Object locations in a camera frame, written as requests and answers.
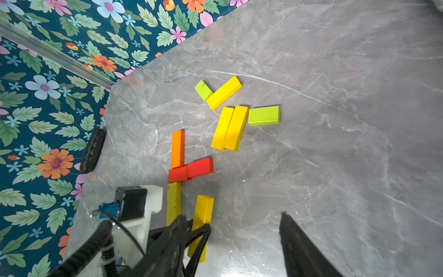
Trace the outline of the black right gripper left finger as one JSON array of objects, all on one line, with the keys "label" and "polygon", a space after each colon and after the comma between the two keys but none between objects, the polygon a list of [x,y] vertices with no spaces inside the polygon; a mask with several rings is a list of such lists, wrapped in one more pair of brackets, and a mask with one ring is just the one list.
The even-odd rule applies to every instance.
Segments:
[{"label": "black right gripper left finger", "polygon": [[180,215],[165,228],[145,256],[123,277],[182,277],[183,255],[188,237],[186,217]]}]

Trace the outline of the yellow block pair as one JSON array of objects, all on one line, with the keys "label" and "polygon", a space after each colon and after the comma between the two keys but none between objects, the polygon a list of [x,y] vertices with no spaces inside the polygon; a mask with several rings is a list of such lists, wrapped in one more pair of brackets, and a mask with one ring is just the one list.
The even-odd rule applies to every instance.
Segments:
[{"label": "yellow block pair", "polygon": [[246,106],[236,106],[233,116],[228,126],[223,146],[226,149],[237,151],[242,134],[248,119],[249,108]]},{"label": "yellow block pair", "polygon": [[220,151],[225,150],[223,143],[233,114],[234,114],[234,108],[224,107],[222,109],[219,122],[217,124],[215,133],[213,135],[211,143],[212,148]]}]

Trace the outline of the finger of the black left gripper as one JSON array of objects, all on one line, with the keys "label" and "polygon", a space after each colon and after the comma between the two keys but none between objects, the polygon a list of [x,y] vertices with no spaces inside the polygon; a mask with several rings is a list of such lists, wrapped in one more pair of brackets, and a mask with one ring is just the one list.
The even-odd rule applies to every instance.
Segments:
[{"label": "finger of the black left gripper", "polygon": [[211,226],[205,224],[196,230],[193,230],[188,235],[186,247],[189,247],[192,243],[198,241],[194,254],[191,255],[190,261],[186,267],[182,267],[182,273],[184,277],[194,277],[200,264],[200,259],[204,252],[204,248],[207,245],[208,239],[211,235]]}]

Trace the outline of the orange block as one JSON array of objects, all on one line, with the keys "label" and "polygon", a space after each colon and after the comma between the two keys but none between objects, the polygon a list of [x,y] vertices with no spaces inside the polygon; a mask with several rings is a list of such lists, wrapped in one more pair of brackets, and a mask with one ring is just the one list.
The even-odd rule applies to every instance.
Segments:
[{"label": "orange block", "polygon": [[185,151],[185,132],[178,130],[172,136],[171,148],[171,168],[175,169],[184,165],[184,151]]}]

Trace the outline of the lime green block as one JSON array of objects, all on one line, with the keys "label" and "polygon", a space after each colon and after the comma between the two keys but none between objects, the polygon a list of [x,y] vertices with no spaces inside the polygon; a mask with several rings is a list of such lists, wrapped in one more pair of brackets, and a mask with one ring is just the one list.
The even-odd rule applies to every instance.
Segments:
[{"label": "lime green block", "polygon": [[205,102],[213,95],[212,90],[202,80],[195,86],[195,90]]},{"label": "lime green block", "polygon": [[279,125],[280,107],[269,106],[249,110],[248,124],[251,126]]}]

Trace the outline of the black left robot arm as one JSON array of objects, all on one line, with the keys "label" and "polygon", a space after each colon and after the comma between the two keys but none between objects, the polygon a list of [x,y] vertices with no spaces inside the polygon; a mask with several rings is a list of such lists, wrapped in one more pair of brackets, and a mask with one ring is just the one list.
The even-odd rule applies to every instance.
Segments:
[{"label": "black left robot arm", "polygon": [[[192,230],[192,220],[176,218],[170,226],[151,230],[153,243],[141,260],[120,277],[193,277],[203,250],[211,235],[211,226],[205,224]],[[105,250],[111,238],[109,220],[99,224],[90,238],[74,254],[49,273],[50,277],[75,277],[99,253]]]}]

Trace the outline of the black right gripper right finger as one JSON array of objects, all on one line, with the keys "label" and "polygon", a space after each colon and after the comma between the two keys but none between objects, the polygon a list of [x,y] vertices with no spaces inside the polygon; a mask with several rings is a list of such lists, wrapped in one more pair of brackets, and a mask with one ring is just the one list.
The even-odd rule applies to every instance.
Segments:
[{"label": "black right gripper right finger", "polygon": [[289,277],[342,277],[286,212],[281,214],[279,234]]}]

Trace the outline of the red block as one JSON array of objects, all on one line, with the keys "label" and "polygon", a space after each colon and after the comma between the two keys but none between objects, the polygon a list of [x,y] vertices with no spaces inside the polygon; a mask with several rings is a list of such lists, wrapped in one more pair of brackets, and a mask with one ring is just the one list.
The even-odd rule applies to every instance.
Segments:
[{"label": "red block", "polygon": [[174,183],[174,182],[184,182],[190,180],[190,177],[188,176],[188,167],[187,166],[181,166],[174,169],[171,169],[168,173],[168,183]]},{"label": "red block", "polygon": [[214,172],[213,159],[205,158],[194,161],[187,165],[188,178],[196,178],[203,175],[212,174]]}]

